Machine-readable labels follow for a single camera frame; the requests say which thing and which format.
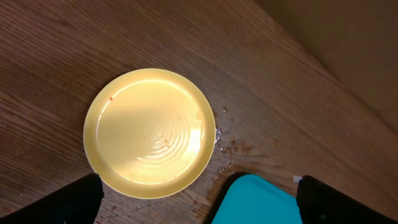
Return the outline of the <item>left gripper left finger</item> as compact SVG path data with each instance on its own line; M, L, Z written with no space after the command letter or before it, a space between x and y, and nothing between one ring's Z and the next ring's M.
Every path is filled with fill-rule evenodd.
M88 174L1 218L1 223L94 224L104 197L100 176Z

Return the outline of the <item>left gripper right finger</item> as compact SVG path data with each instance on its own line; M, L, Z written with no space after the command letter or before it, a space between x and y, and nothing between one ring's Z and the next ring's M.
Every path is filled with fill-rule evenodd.
M303 224L397 224L310 175L299 180L296 201Z

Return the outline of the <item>light green plate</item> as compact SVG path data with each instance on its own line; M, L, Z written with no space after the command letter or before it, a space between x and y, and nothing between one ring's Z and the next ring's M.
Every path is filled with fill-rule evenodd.
M86 114L91 168L115 191L141 199L187 188L208 165L215 118L201 90L169 70L145 68L109 82Z

